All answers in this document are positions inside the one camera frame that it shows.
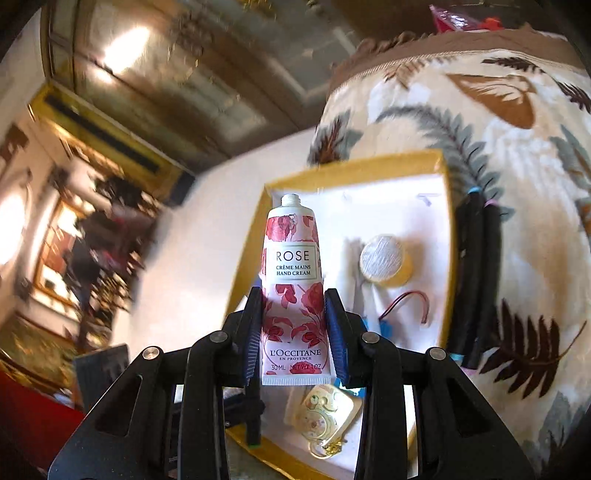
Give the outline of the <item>yellow cartoon keychain toy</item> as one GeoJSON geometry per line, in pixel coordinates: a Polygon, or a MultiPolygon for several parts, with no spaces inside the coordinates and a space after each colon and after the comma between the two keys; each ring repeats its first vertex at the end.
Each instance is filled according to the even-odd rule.
{"type": "Polygon", "coordinates": [[[295,408],[293,426],[308,441],[308,453],[327,460],[342,451],[346,431],[361,410],[362,399],[334,385],[317,385],[295,408]]]}

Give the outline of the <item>rose hand cream tube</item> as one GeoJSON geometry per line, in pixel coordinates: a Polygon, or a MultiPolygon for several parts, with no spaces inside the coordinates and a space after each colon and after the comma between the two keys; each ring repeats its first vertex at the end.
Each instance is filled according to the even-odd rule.
{"type": "Polygon", "coordinates": [[[260,374],[265,386],[332,381],[315,214],[296,194],[270,210],[264,228],[260,374]]]}

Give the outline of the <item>yellow cream jar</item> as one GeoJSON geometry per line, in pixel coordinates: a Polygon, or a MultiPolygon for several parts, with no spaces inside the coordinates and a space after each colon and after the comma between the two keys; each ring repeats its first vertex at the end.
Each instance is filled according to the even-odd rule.
{"type": "Polygon", "coordinates": [[[377,236],[363,246],[359,265],[363,278],[388,288],[405,285],[413,275],[410,254],[392,235],[377,236]]]}

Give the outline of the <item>black marker pens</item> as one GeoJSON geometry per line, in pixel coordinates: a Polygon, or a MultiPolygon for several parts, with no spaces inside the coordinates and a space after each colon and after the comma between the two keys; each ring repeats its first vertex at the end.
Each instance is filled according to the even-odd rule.
{"type": "Polygon", "coordinates": [[[499,205],[472,189],[456,209],[458,283],[447,351],[463,368],[479,368],[496,315],[501,271],[499,205]]]}

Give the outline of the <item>white box with yellow tape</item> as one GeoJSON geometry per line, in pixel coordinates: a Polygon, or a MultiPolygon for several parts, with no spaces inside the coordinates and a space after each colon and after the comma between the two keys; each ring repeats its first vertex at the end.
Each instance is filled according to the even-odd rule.
{"type": "Polygon", "coordinates": [[[456,281],[456,233],[449,168],[440,150],[427,149],[335,162],[259,187],[249,214],[249,233],[226,310],[243,303],[259,279],[263,224],[281,195],[296,193],[320,222],[325,286],[339,291],[346,310],[375,323],[394,299],[413,291],[426,294],[424,316],[416,295],[401,299],[386,316],[385,335],[396,346],[420,353],[447,344],[456,281]],[[401,240],[413,271],[402,286],[363,279],[363,245],[380,235],[401,240]]]}

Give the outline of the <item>floral leaf blanket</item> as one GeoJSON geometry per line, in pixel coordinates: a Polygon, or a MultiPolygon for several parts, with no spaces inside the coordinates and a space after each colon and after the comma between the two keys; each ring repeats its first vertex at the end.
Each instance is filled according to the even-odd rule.
{"type": "Polygon", "coordinates": [[[439,149],[455,203],[498,206],[493,327],[474,383],[540,478],[589,477],[590,78],[528,26],[368,39],[332,72],[308,164],[439,149]]]}

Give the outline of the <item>pink plastic bag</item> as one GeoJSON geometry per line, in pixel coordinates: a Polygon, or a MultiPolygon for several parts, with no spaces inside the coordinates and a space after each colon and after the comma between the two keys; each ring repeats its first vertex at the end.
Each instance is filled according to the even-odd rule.
{"type": "Polygon", "coordinates": [[[505,29],[501,20],[496,17],[487,17],[485,20],[478,20],[469,15],[455,13],[433,4],[429,8],[438,33],[499,31],[505,29]]]}

